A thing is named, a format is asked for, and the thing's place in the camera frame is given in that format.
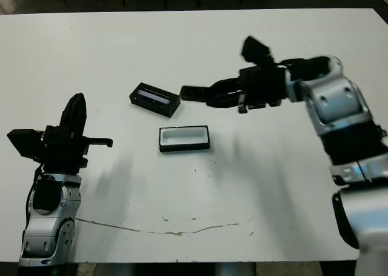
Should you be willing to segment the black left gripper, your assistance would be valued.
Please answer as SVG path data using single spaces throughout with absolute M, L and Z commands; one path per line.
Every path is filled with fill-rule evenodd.
M 83 93 L 74 94 L 62 112 L 59 126 L 36 131 L 35 161 L 47 173 L 78 174 L 87 167 L 89 146 L 113 146 L 111 138 L 89 138 L 83 135 L 87 119 Z

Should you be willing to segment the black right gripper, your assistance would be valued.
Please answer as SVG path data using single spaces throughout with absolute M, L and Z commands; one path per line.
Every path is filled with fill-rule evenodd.
M 238 106 L 243 114 L 248 110 L 277 107 L 288 98 L 286 90 L 286 73 L 284 67 L 258 66 L 239 71 L 239 78 L 222 79 L 209 87 L 211 94 L 206 105 L 213 108 L 231 108 Z

